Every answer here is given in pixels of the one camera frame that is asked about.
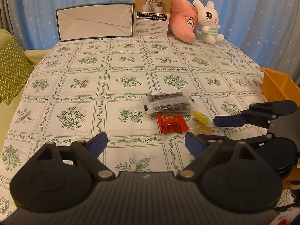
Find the green zigzag cushion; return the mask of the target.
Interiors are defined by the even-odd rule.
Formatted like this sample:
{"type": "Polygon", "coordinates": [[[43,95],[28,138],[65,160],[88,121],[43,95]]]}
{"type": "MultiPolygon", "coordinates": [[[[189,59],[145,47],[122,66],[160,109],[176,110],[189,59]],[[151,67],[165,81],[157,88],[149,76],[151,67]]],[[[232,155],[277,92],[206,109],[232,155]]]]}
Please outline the green zigzag cushion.
{"type": "Polygon", "coordinates": [[[1,100],[10,104],[19,94],[33,71],[15,37],[1,46],[1,100]]]}

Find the pink starfish plush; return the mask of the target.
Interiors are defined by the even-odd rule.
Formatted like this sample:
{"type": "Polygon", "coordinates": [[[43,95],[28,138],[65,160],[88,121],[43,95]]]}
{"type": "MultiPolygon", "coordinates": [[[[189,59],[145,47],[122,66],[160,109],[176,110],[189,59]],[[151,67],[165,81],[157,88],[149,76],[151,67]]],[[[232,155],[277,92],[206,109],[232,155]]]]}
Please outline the pink starfish plush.
{"type": "Polygon", "coordinates": [[[197,25],[197,9],[187,0],[172,0],[169,27],[173,35],[182,42],[192,43],[197,25]]]}

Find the white flat box green edge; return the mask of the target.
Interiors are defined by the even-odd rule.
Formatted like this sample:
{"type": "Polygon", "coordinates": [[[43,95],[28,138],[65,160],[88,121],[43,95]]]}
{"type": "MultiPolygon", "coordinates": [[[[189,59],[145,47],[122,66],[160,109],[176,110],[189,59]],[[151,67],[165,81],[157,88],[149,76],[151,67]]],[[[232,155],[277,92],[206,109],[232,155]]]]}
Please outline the white flat box green edge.
{"type": "Polygon", "coordinates": [[[133,36],[132,2],[76,5],[55,12],[61,42],[133,36]]]}

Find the yellow candy packet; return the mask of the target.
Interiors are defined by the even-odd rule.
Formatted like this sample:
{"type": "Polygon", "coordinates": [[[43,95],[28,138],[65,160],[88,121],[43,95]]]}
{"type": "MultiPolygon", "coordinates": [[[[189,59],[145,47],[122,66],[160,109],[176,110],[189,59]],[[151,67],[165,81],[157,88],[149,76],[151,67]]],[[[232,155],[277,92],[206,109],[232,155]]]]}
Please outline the yellow candy packet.
{"type": "Polygon", "coordinates": [[[205,114],[199,111],[192,111],[192,114],[197,121],[203,123],[204,125],[209,125],[211,123],[211,120],[205,114]]]}

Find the white rabbit plush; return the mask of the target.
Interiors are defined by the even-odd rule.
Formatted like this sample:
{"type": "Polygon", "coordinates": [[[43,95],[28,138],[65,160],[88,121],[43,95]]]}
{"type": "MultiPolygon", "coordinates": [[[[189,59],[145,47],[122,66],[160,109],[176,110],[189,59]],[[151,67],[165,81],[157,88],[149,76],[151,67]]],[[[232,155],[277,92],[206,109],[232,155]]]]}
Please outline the white rabbit plush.
{"type": "Polygon", "coordinates": [[[199,0],[193,1],[194,7],[197,9],[198,23],[202,26],[202,39],[208,44],[215,44],[224,40],[224,35],[218,30],[221,28],[219,24],[218,12],[214,8],[214,3],[208,1],[206,6],[199,0]]]}

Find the green sofa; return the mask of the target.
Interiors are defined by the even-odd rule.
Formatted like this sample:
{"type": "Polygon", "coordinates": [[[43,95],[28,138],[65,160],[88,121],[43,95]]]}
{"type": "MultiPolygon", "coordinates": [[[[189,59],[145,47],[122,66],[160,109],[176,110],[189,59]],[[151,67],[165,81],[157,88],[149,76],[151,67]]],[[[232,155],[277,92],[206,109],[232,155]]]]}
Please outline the green sofa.
{"type": "Polygon", "coordinates": [[[1,148],[30,74],[49,51],[23,50],[13,36],[1,29],[1,148]]]}

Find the blue star curtain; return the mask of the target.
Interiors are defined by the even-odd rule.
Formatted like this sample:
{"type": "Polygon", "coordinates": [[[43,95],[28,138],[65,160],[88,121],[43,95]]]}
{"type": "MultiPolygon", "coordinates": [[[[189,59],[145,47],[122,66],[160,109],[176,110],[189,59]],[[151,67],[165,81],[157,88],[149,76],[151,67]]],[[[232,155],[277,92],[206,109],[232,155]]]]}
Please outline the blue star curtain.
{"type": "MultiPolygon", "coordinates": [[[[24,49],[58,42],[55,11],[77,4],[130,0],[1,0],[1,28],[24,49]]],[[[299,0],[200,0],[214,2],[220,32],[260,66],[299,83],[299,0]]]]}

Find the brown product box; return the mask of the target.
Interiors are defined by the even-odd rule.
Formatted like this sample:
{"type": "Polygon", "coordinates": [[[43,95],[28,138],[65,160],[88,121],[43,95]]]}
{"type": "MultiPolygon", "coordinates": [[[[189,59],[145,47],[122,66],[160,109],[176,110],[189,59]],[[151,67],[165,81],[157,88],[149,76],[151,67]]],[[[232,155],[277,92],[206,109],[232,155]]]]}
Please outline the brown product box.
{"type": "Polygon", "coordinates": [[[167,36],[172,0],[132,0],[135,36],[167,36]]]}

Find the orange plastic tray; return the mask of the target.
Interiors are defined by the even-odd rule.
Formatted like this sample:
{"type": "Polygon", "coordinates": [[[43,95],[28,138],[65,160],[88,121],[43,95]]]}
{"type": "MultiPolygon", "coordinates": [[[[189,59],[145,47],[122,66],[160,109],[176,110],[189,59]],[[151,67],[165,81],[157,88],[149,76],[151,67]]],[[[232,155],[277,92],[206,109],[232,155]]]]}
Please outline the orange plastic tray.
{"type": "Polygon", "coordinates": [[[267,67],[261,67],[264,72],[261,92],[269,102],[290,100],[300,105],[299,87],[285,73],[267,67]]]}

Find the clear black snack bag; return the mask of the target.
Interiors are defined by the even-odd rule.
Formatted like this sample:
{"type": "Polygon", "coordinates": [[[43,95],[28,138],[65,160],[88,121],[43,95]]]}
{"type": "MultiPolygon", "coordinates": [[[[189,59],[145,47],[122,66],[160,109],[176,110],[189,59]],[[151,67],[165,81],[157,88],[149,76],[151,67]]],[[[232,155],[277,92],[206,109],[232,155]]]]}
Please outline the clear black snack bag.
{"type": "Polygon", "coordinates": [[[157,114],[180,115],[196,109],[196,103],[186,90],[168,93],[145,95],[141,98],[142,106],[150,119],[156,119],[157,114]]]}

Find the floral green white tablecloth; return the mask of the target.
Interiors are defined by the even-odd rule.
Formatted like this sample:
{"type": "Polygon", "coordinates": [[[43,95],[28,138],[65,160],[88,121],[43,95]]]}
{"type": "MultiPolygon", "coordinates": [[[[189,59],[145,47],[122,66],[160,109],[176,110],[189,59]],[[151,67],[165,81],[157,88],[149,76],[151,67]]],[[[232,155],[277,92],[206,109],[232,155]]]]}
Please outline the floral green white tablecloth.
{"type": "Polygon", "coordinates": [[[33,72],[10,103],[1,100],[1,219],[16,209],[11,179],[47,141],[69,145],[104,131],[99,158],[116,173],[177,174],[190,164],[184,134],[161,133],[142,107],[145,95],[186,91],[209,119],[266,101],[260,66],[228,41],[85,39],[25,55],[33,72]]]}

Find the brown clear-wrapped candy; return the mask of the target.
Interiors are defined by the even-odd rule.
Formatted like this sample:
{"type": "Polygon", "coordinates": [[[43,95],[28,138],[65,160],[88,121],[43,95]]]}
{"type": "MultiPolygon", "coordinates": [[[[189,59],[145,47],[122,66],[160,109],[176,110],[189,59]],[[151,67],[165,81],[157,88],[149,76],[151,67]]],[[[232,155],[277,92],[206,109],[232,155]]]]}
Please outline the brown clear-wrapped candy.
{"type": "Polygon", "coordinates": [[[192,132],[195,135],[198,134],[211,135],[213,132],[212,130],[213,130],[212,127],[202,123],[197,123],[190,128],[190,132],[192,132]]]}

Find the large red snack packet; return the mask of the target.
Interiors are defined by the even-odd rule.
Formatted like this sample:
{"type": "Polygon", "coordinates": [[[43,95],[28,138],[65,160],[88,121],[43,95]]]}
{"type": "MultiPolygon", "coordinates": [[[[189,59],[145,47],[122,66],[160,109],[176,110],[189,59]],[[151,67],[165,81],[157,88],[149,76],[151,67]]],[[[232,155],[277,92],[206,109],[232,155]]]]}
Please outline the large red snack packet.
{"type": "Polygon", "coordinates": [[[183,133],[189,130],[182,115],[163,115],[157,113],[157,122],[161,133],[183,133]]]}

